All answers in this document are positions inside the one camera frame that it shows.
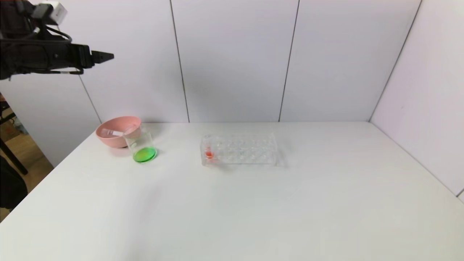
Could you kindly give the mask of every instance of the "glass beaker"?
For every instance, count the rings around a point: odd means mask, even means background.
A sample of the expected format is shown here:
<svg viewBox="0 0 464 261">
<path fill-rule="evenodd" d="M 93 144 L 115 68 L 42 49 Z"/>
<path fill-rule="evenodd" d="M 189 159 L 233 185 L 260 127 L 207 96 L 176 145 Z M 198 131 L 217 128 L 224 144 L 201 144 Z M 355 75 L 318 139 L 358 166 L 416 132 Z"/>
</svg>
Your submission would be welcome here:
<svg viewBox="0 0 464 261">
<path fill-rule="evenodd" d="M 157 151 L 153 146 L 151 133 L 144 125 L 131 125 L 122 136 L 136 162 L 147 162 L 156 157 Z"/>
</svg>

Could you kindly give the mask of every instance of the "robotic arm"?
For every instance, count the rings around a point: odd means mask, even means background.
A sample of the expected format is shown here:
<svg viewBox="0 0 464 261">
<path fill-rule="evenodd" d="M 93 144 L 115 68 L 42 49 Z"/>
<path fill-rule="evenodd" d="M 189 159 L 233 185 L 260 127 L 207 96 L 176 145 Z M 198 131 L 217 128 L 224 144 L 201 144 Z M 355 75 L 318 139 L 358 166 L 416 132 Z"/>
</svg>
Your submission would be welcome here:
<svg viewBox="0 0 464 261">
<path fill-rule="evenodd" d="M 112 53 L 71 44 L 69 35 L 48 26 L 60 24 L 66 13 L 56 1 L 33 5 L 0 0 L 0 80 L 27 73 L 83 74 L 84 69 L 114 58 Z M 56 71 L 69 67 L 77 71 Z"/>
</svg>

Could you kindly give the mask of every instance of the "wooden floor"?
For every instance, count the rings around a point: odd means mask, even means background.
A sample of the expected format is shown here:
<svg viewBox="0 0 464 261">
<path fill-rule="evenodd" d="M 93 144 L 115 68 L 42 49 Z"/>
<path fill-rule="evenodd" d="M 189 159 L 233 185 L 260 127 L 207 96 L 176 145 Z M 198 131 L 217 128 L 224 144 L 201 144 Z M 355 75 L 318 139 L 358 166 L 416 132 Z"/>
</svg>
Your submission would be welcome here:
<svg viewBox="0 0 464 261">
<path fill-rule="evenodd" d="M 0 155 L 7 159 L 12 167 L 24 178 L 27 185 L 27 191 L 31 192 L 39 182 L 41 182 L 53 170 L 53 166 L 40 151 L 37 144 L 32 140 L 30 135 L 20 134 L 5 142 L 15 156 L 21 161 L 24 167 L 29 171 L 27 175 L 22 175 L 20 171 L 11 163 L 11 161 L 0 152 Z M 9 214 L 7 209 L 0 208 L 0 222 Z"/>
</svg>

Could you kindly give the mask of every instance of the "pink bowl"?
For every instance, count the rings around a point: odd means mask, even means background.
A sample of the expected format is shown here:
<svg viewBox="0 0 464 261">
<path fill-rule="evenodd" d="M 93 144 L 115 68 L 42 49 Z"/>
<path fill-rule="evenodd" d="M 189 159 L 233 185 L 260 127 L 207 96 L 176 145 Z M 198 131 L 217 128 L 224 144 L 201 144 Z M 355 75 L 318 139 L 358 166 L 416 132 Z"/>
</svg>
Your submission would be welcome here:
<svg viewBox="0 0 464 261">
<path fill-rule="evenodd" d="M 122 136 L 118 137 L 102 137 L 101 133 L 103 129 L 113 130 L 113 131 L 120 131 L 124 132 L 129 126 L 136 125 L 140 126 L 142 124 L 142 120 L 138 117 L 134 116 L 122 116 L 111 119 L 107 122 L 102 123 L 95 134 L 97 137 L 106 145 L 111 148 L 124 148 L 127 147 L 126 140 Z"/>
</svg>

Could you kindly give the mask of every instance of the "white wall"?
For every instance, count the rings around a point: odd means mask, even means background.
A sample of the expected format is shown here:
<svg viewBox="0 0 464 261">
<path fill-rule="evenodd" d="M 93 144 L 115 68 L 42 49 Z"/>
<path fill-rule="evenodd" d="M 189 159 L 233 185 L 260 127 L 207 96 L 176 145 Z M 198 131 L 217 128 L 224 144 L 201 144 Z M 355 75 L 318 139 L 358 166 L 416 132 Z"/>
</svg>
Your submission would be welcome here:
<svg viewBox="0 0 464 261">
<path fill-rule="evenodd" d="M 278 121 L 298 0 L 172 4 L 190 121 Z"/>
<path fill-rule="evenodd" d="M 82 76 L 102 121 L 188 121 L 169 0 L 60 2 L 68 10 L 60 29 L 73 43 L 115 55 Z"/>
<path fill-rule="evenodd" d="M 100 124 L 75 75 L 13 75 L 0 92 L 54 167 Z"/>
<path fill-rule="evenodd" d="M 464 1 L 422 2 L 372 123 L 453 193 L 464 188 Z"/>
<path fill-rule="evenodd" d="M 302 0 L 281 121 L 368 121 L 420 0 Z"/>
</svg>

